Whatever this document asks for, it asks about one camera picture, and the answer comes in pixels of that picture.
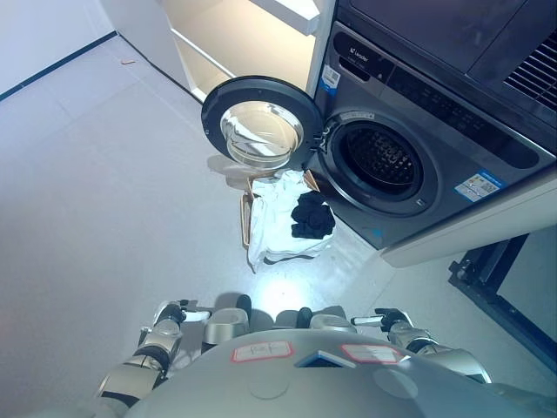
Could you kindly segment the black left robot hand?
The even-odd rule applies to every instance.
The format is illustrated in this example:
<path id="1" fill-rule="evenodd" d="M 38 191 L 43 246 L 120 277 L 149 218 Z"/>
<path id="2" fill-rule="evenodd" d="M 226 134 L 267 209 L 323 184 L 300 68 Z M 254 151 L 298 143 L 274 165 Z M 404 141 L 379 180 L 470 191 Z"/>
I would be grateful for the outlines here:
<path id="1" fill-rule="evenodd" d="M 197 310 L 190 307 L 189 300 L 175 300 L 167 305 L 169 315 L 176 322 L 203 322 L 211 318 L 211 312 L 206 310 Z"/>

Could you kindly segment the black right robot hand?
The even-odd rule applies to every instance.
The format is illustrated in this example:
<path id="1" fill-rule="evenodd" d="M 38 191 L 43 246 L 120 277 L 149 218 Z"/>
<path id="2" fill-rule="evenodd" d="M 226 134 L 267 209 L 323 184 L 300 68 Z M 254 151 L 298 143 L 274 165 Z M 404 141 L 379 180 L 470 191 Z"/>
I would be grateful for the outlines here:
<path id="1" fill-rule="evenodd" d="M 398 322 L 412 323 L 408 315 L 397 308 L 376 308 L 374 314 L 353 317 L 350 322 L 355 327 L 379 327 L 384 333 L 388 333 Z"/>

